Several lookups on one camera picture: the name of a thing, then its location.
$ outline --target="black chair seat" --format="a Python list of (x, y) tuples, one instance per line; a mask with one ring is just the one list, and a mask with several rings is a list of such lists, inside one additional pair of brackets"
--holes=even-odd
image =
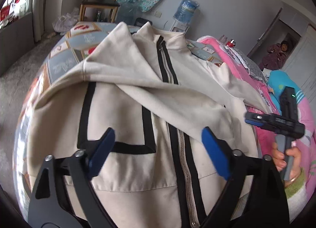
[(96, 6), (111, 6), (119, 7), (120, 5), (115, 0), (83, 0), (82, 5), (96, 5)]

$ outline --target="hand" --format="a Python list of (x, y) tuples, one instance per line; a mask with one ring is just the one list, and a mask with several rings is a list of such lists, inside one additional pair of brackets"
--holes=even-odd
[[(301, 174), (301, 151), (298, 147), (292, 147), (285, 152), (288, 156), (293, 156), (293, 166), (290, 173), (290, 180), (292, 180), (295, 176)], [(277, 149), (277, 144), (274, 142), (272, 145), (272, 157), (274, 164), (276, 165), (277, 170), (280, 172), (283, 168), (286, 167), (286, 162), (284, 161), (284, 154)], [(285, 181), (285, 187), (288, 186), (290, 183)]]

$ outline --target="screw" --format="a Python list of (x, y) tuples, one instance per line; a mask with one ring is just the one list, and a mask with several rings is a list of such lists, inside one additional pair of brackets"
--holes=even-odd
[(234, 156), (242, 156), (242, 152), (240, 150), (238, 150), (238, 149), (234, 149), (233, 150), (233, 155)]
[(47, 155), (45, 161), (50, 161), (53, 158), (53, 155)]
[(83, 154), (84, 154), (84, 150), (83, 150), (83, 149), (80, 149), (80, 150), (76, 151), (75, 156), (76, 156), (76, 157), (80, 157), (80, 156), (82, 156)]
[(270, 155), (264, 155), (263, 159), (266, 160), (266, 161), (271, 161), (272, 157)]

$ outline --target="jacket zipper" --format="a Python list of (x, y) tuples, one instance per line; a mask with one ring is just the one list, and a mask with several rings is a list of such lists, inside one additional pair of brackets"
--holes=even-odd
[[(165, 66), (165, 70), (167, 71), (169, 83), (173, 84), (173, 76), (170, 69), (168, 68), (165, 52), (163, 51), (163, 47), (160, 48), (160, 52), (162, 55), (162, 60)], [(179, 141), (180, 162), (181, 162), (181, 167), (182, 167), (182, 171), (183, 171), (184, 179), (185, 179), (185, 194), (186, 194), (186, 199), (188, 203), (190, 225), (191, 227), (196, 228), (196, 227), (199, 227), (199, 224), (196, 222), (195, 217), (194, 217), (194, 208), (193, 208), (193, 201), (192, 201), (192, 196), (191, 196), (191, 187), (192, 187), (191, 178), (190, 178), (191, 175), (187, 168), (187, 164), (184, 158), (184, 155), (185, 155), (184, 136), (183, 136), (183, 132), (180, 131), (179, 129), (177, 129), (177, 133), (178, 133), (178, 141)]]

